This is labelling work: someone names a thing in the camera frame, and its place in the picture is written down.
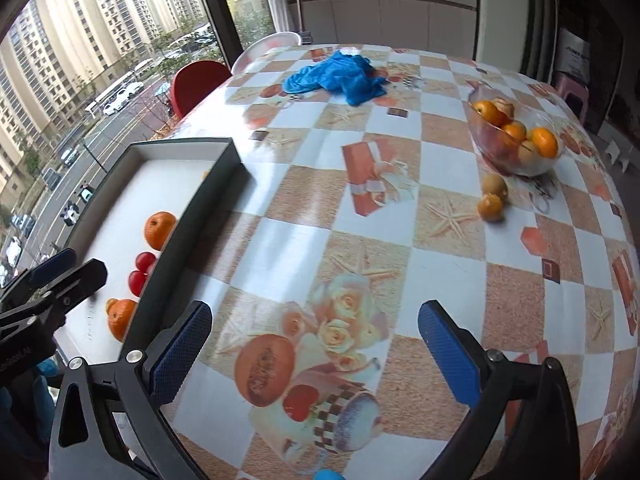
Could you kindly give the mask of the blue gloved left hand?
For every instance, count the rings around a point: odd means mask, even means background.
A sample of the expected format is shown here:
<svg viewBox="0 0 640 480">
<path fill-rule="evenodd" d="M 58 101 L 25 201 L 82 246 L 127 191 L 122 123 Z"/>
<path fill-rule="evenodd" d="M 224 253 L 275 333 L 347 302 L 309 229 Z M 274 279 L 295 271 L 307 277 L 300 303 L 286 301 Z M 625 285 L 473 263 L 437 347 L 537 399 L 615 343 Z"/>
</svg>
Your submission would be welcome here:
<svg viewBox="0 0 640 480">
<path fill-rule="evenodd" d="M 11 478 L 43 479 L 48 473 L 55 411 L 48 379 L 59 371 L 49 358 L 1 388 L 1 467 Z"/>
</svg>

